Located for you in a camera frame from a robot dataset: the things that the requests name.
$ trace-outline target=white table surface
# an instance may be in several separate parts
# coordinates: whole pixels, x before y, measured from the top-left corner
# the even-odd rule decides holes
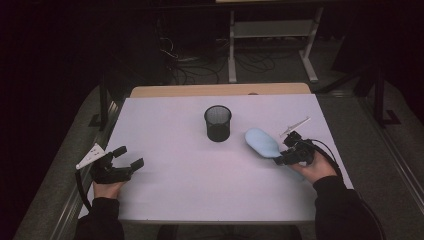
[[[207,138],[203,114],[212,105],[232,112],[225,142]],[[128,152],[114,159],[114,166],[128,167],[140,157],[145,166],[122,188],[119,218],[153,223],[313,221],[316,192],[311,184],[262,158],[244,139],[248,129],[260,128],[286,150],[279,134],[307,116],[311,120],[297,132],[330,147],[352,188],[313,94],[126,99],[106,151],[126,146]],[[88,195],[92,199],[92,190]],[[83,208],[80,216],[86,214]]]

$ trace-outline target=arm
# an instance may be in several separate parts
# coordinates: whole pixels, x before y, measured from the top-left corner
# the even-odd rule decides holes
[[[94,200],[87,216],[78,220],[75,240],[124,239],[124,230],[118,220],[120,188],[124,182],[97,184],[93,182]]]
[[[317,239],[385,239],[378,219],[356,191],[343,180],[324,156],[315,152],[309,166],[291,167],[303,174],[317,191],[315,231]]]

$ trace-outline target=person's hand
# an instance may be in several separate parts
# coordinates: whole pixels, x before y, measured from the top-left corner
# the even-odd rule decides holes
[[[117,199],[119,191],[121,190],[121,187],[124,186],[125,183],[126,182],[98,184],[96,182],[93,182],[94,198],[104,197],[104,198]]]
[[[327,162],[325,157],[317,151],[315,151],[314,161],[310,165],[302,166],[296,163],[288,166],[305,176],[312,184],[323,177],[337,176],[333,167]]]

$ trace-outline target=pencil cup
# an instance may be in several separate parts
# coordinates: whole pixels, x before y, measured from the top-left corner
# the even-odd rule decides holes
[[[223,142],[230,137],[231,111],[227,107],[216,105],[205,112],[208,138],[214,142]]]

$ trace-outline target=black sleeve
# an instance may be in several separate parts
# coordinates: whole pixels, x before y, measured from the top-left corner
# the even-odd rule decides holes
[[[317,239],[385,239],[375,214],[355,190],[346,189],[341,178],[324,177],[313,187],[318,195],[315,201]]]
[[[118,221],[118,214],[118,200],[95,198],[90,213],[78,220],[74,240],[123,240],[124,230]]]

